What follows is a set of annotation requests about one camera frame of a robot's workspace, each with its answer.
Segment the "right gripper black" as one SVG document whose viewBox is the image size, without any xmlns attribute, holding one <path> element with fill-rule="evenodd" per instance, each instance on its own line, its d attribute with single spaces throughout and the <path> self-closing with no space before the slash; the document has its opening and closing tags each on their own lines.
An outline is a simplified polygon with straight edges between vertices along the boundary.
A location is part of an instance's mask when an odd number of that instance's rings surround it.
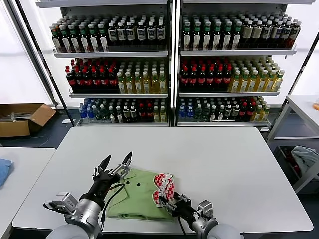
<svg viewBox="0 0 319 239">
<path fill-rule="evenodd" d="M 191 199 L 184 194 L 174 193 L 168 199 L 160 196 L 160 203 L 173 217 L 180 216 L 188 223 L 193 223 L 198 219 L 197 211 L 191 206 Z"/>
</svg>

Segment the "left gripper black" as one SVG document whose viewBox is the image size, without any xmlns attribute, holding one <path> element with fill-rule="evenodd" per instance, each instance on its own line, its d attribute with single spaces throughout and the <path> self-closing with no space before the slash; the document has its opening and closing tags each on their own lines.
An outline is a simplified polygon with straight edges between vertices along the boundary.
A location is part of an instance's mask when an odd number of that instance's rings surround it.
<svg viewBox="0 0 319 239">
<path fill-rule="evenodd" d="M 132 161 L 133 152 L 130 151 L 121 164 L 112 171 L 106 170 L 111 159 L 108 155 L 101 163 L 94 168 L 93 185 L 85 194 L 85 198 L 94 202 L 104 202 L 104 199 L 110 190 L 111 186 L 118 183 L 130 171 L 130 163 Z"/>
</svg>

